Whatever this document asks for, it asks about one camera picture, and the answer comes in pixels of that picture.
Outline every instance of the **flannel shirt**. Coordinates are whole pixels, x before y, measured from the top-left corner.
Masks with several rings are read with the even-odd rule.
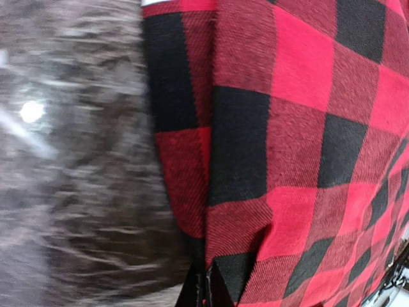
[[[408,18],[407,0],[144,8],[160,159],[196,275],[217,272],[210,306],[356,307],[379,286],[409,222]]]

